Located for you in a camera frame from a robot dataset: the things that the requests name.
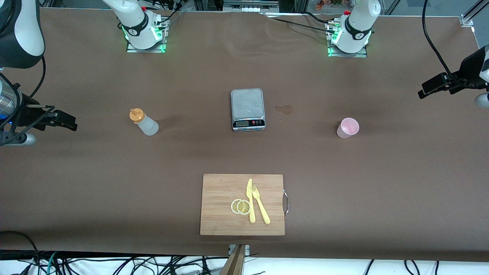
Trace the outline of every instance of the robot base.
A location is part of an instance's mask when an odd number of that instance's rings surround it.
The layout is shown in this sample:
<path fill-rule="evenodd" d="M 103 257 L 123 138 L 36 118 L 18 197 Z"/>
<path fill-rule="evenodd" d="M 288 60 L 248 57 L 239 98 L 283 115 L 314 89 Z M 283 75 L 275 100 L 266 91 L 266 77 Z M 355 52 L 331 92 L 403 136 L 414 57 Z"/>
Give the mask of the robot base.
<path fill-rule="evenodd" d="M 162 37 L 160 41 L 158 41 L 153 47 L 148 48 L 148 49 L 137 49 L 131 43 L 129 43 L 129 40 L 126 37 L 127 42 L 127 48 L 126 52 L 150 52 L 150 53 L 164 53 L 166 52 L 166 42 L 168 40 L 168 30 L 170 28 L 170 20 L 167 20 L 163 22 L 159 27 L 162 27 L 162 30 L 157 30 L 155 29 L 155 35 Z"/>
<path fill-rule="evenodd" d="M 331 28 L 327 23 L 324 24 L 326 29 L 335 30 L 334 27 Z M 338 57 L 367 57 L 367 47 L 363 46 L 363 48 L 356 53 L 346 53 L 340 49 L 333 43 L 331 40 L 333 39 L 334 34 L 327 32 L 326 33 L 326 41 L 328 42 L 328 56 L 338 56 Z"/>

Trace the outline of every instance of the table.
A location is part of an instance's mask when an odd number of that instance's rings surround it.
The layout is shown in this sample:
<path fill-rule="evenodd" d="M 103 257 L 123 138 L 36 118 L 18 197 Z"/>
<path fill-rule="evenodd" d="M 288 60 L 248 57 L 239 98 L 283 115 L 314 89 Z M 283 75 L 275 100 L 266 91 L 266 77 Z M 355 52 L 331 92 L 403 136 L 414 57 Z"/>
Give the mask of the table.
<path fill-rule="evenodd" d="M 268 257 L 489 259 L 488 113 L 474 91 L 418 99 L 443 71 L 419 17 L 380 17 L 366 59 L 328 57 L 324 33 L 253 13 L 185 13 L 164 54 L 126 53 L 110 10 L 41 18 L 36 99 L 78 131 L 32 130 L 35 146 L 0 150 L 0 229 L 40 250 L 225 255 L 246 243 Z M 452 70 L 477 49 L 456 17 L 426 21 Z M 5 74 L 29 93 L 41 65 Z M 264 131 L 231 130 L 229 94 L 246 88 L 264 92 Z M 135 107 L 157 135 L 129 120 Z M 360 132 L 339 139 L 348 116 Z M 204 173 L 283 174 L 286 235 L 200 236 Z"/>

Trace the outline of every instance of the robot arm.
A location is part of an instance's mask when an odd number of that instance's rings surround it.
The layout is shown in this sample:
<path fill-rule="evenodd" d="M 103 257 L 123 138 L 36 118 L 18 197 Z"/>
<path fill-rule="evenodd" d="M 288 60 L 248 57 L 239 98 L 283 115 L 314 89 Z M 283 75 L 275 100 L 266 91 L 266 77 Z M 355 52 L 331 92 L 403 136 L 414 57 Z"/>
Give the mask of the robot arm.
<path fill-rule="evenodd" d="M 26 69 L 44 55 L 37 0 L 0 0 L 0 67 Z"/>
<path fill-rule="evenodd" d="M 102 0 L 116 13 L 129 42 L 138 49 L 148 49 L 162 40 L 156 29 L 163 22 L 161 16 L 143 11 L 137 0 Z M 36 65 L 44 56 L 44 37 L 39 21 L 37 0 L 0 0 L 0 68 L 26 69 Z M 18 90 L 0 74 L 0 146 L 31 145 L 34 135 L 30 128 L 44 131 L 46 126 L 60 126 L 76 131 L 75 117 L 54 106 L 40 105 L 38 101 Z M 11 124 L 5 132 L 5 125 Z M 19 133 L 18 126 L 26 126 Z"/>
<path fill-rule="evenodd" d="M 452 73 L 452 76 L 453 78 L 446 72 L 442 72 L 424 82 L 418 96 L 423 99 L 441 91 L 450 91 L 450 94 L 455 94 L 466 88 L 488 89 L 489 44 L 466 57 L 460 64 L 460 69 Z M 475 99 L 475 103 L 480 107 L 489 107 L 488 96 L 488 93 L 481 94 Z"/>
<path fill-rule="evenodd" d="M 143 11 L 137 0 L 102 0 L 116 13 L 129 42 L 148 49 L 162 40 L 155 33 L 161 16 Z M 0 0 L 0 67 L 26 69 L 44 55 L 37 0 Z"/>

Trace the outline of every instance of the metal clamp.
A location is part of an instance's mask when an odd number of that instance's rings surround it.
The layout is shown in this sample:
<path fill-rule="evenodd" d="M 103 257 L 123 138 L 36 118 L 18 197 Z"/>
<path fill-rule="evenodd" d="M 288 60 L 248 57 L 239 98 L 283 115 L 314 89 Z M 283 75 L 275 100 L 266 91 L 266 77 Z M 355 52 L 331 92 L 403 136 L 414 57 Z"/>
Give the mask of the metal clamp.
<path fill-rule="evenodd" d="M 489 4 L 489 0 L 478 0 L 467 12 L 462 14 L 460 19 L 460 25 L 462 27 L 472 27 L 474 23 L 472 19 L 479 14 L 487 5 Z"/>
<path fill-rule="evenodd" d="M 287 196 L 287 193 L 285 192 L 285 189 L 284 189 L 284 196 L 285 196 L 285 201 L 287 203 L 287 210 L 285 210 L 284 212 L 284 218 L 287 216 L 287 213 L 289 212 L 289 197 Z"/>
<path fill-rule="evenodd" d="M 233 253 L 234 249 L 237 247 L 238 245 L 229 245 L 228 249 L 227 249 L 227 255 L 228 256 L 231 256 L 231 254 Z M 244 249 L 246 251 L 245 253 L 245 256 L 249 256 L 249 245 L 245 245 L 244 246 Z"/>

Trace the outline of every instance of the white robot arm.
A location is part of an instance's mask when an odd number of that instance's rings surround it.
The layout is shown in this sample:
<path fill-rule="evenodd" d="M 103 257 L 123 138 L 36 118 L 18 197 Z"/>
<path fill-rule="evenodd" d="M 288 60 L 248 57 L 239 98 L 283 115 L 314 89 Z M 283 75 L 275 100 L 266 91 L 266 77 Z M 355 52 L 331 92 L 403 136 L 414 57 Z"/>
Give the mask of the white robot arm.
<path fill-rule="evenodd" d="M 356 0 L 351 14 L 339 18 L 340 29 L 331 42 L 346 53 L 359 52 L 367 45 L 372 26 L 379 15 L 378 0 Z"/>
<path fill-rule="evenodd" d="M 161 15 L 150 10 L 143 11 L 137 0 L 102 0 L 121 21 L 126 37 L 137 49 L 153 47 L 162 36 L 155 29 L 161 22 Z"/>
<path fill-rule="evenodd" d="M 466 57 L 460 64 L 458 71 L 449 75 L 442 72 L 422 84 L 422 90 L 418 92 L 420 99 L 441 92 L 449 91 L 455 94 L 466 88 L 482 90 L 489 89 L 489 44 L 478 49 L 475 53 Z M 475 104 L 479 107 L 489 107 L 489 93 L 483 93 L 475 98 Z"/>
<path fill-rule="evenodd" d="M 133 47 L 148 49 L 162 40 L 156 30 L 164 20 L 151 11 L 143 11 L 137 0 L 102 1 L 116 13 Z M 0 0 L 0 68 L 30 68 L 44 60 L 44 47 L 38 1 Z M 54 110 L 54 106 L 40 105 L 33 99 L 37 89 L 26 95 L 18 87 L 0 73 L 0 146 L 34 144 L 35 137 L 26 133 L 30 128 L 44 131 L 46 126 L 60 126 L 76 131 L 75 117 Z M 7 123 L 11 127 L 5 132 Z M 15 132 L 16 127 L 23 126 L 26 128 Z"/>

